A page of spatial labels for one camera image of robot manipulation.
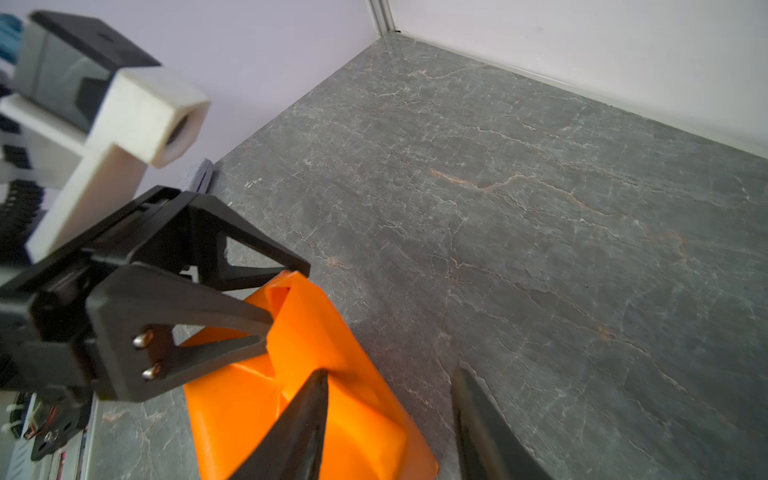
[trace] white wall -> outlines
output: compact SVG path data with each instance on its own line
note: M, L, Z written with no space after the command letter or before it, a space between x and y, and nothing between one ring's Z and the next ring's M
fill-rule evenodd
M365 0L2 0L99 17L213 101L197 143L141 189L217 161L376 40Z
M389 0L396 27L768 156L766 0Z

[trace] orange object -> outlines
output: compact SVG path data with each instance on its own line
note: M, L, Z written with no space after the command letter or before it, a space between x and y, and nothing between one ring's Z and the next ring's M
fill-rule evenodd
M274 318L267 354L184 386L203 480L229 478L310 374L326 369L328 419L320 480L431 480L437 462L325 293L283 272L246 299ZM186 345L243 336L206 328Z

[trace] orange cloth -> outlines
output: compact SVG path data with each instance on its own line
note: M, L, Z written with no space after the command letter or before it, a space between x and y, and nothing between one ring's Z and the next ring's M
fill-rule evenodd
M203 480L229 478L316 369L328 370L320 480L432 480L437 462L323 291L283 272L248 303L269 310L267 354L184 386ZM185 345L243 336L206 328Z

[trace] stone tabletop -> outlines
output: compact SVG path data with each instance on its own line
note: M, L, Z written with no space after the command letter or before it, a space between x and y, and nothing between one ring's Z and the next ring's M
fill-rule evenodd
M389 35L219 168L440 479L458 364L557 480L768 478L768 161ZM99 414L94 478L198 475L180 391Z

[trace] metal screw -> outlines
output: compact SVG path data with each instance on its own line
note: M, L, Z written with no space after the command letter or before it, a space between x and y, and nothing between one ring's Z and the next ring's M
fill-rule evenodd
M141 376L144 377L145 380L152 380L154 377L156 377L160 373L160 370L162 367L163 366L160 362L155 362L153 366L144 370L141 373Z
M136 335L132 343L134 344L134 348L145 349L150 343L152 343L153 338L154 338L154 332L152 331L152 329L149 329L144 333Z

